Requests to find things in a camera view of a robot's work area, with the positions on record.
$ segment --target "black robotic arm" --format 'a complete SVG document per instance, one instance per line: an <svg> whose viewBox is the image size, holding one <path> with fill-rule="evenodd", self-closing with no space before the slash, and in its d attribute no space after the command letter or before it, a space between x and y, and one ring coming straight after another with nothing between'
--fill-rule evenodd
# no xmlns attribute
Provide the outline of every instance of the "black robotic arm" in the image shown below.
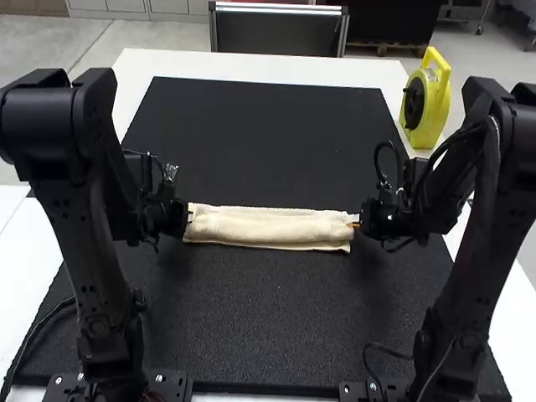
<svg viewBox="0 0 536 402"><path fill-rule="evenodd" d="M406 161L396 186L379 180L378 198L360 215L369 237L425 245L430 234L451 230L474 189L451 275L415 337L416 376L406 395L414 402L475 396L493 310L536 219L536 85L508 93L471 77L463 98L462 128L430 160Z"/></svg>
<svg viewBox="0 0 536 402"><path fill-rule="evenodd" d="M36 70L0 91L0 153L54 227L76 297L85 382L106 401L139 400L145 387L142 295L127 285L113 240L156 244L161 233L182 238L187 223L178 168L150 153L123 155L111 120L116 87L111 69L72 84L63 70ZM162 170L156 191L153 163Z"/></svg>

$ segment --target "black rubber mat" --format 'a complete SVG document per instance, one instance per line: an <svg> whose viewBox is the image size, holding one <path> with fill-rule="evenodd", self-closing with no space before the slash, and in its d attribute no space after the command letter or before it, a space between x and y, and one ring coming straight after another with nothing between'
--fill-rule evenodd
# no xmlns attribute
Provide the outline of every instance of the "black rubber mat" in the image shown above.
<svg viewBox="0 0 536 402"><path fill-rule="evenodd" d="M156 78L123 145L177 162L188 201L357 212L376 194L373 150L387 139L404 149L380 90ZM392 172L388 152L383 163ZM410 353L451 268L440 236L395 255L360 234L350 255L169 238L160 254L116 248L125 277L147 296L145 365L224 383L364 380L364 344ZM39 316L69 293L61 270ZM19 382L79 369L73 316L51 326ZM371 364L385 377L414 374L382 355ZM479 393L509 400L491 354Z"/></svg>

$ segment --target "cream towel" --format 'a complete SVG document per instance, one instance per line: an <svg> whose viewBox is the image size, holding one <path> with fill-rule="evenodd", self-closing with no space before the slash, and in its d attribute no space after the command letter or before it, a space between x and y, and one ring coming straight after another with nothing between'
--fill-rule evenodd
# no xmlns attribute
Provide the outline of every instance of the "cream towel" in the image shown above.
<svg viewBox="0 0 536 402"><path fill-rule="evenodd" d="M188 204L186 243L350 252L352 215L341 211Z"/></svg>

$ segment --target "gray floor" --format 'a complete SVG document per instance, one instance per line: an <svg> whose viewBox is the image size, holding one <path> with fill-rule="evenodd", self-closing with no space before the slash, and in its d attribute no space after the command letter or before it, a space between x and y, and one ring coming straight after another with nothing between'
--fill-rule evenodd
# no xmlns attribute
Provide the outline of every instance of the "gray floor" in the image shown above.
<svg viewBox="0 0 536 402"><path fill-rule="evenodd" d="M452 67L451 111L445 131L463 119L461 86L470 75L492 77L510 90L519 81L536 82L536 51L523 52L520 29L488 23L482 36L471 25L440 25L432 38ZM75 78L90 67L111 66L127 47L209 51L204 24L107 21L0 15L0 86L38 67L62 67ZM349 49L348 57L375 57ZM408 73L420 61L409 52L388 51ZM13 168L0 162L0 184L19 183ZM519 260L536 284L536 226L528 234Z"/></svg>

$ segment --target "black panel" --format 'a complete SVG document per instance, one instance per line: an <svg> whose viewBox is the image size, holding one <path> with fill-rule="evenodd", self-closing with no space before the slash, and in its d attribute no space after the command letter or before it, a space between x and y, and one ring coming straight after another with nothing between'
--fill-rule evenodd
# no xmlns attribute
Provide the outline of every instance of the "black panel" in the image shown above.
<svg viewBox="0 0 536 402"><path fill-rule="evenodd" d="M376 194L373 150L388 139L404 149L379 90L157 78L123 145L179 163L180 195L190 201L354 212ZM366 342L411 350L451 258L440 236L396 255L360 234L352 247L344 255L164 238L157 255L117 245L127 280L147 295L146 366L184 369L196 381L334 392L342 380L363 381ZM69 293L62 270L39 316ZM381 355L371 364L386 377L414 374ZM71 318L18 381L46 384L77 368ZM508 395L491 355L479 389Z"/></svg>
<svg viewBox="0 0 536 402"><path fill-rule="evenodd" d="M458 7L481 7L482 0L452 0L452 5Z"/></svg>
<svg viewBox="0 0 536 402"><path fill-rule="evenodd" d="M327 0L348 5L348 42L428 44L441 0Z"/></svg>
<svg viewBox="0 0 536 402"><path fill-rule="evenodd" d="M217 13L218 51L336 56L340 16Z"/></svg>

